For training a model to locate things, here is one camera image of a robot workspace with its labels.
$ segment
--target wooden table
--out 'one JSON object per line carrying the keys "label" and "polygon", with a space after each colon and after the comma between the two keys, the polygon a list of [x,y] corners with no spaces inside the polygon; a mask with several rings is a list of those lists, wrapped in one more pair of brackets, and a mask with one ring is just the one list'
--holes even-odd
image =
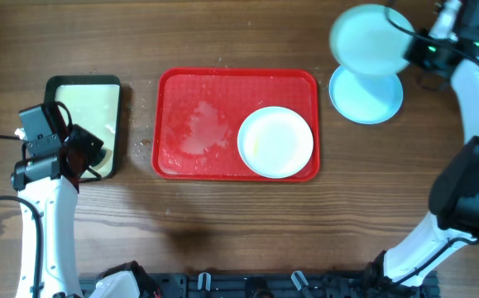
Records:
{"label": "wooden table", "polygon": [[[360,269],[395,246],[428,210],[429,188],[462,147],[452,91],[431,93],[400,74],[405,105],[389,122],[351,123],[326,87],[337,63],[329,29],[357,0],[0,0],[0,134],[43,99],[53,75],[114,74],[123,83],[121,167],[82,185],[77,266],[93,275],[137,260],[148,272]],[[415,27],[432,3],[404,2]],[[175,66],[299,68],[320,86],[322,168],[303,184],[172,181],[149,162],[157,80]],[[20,144],[0,141],[0,195]],[[0,203],[0,297],[14,296],[21,216]],[[438,268],[443,297],[479,297],[479,247]]]}

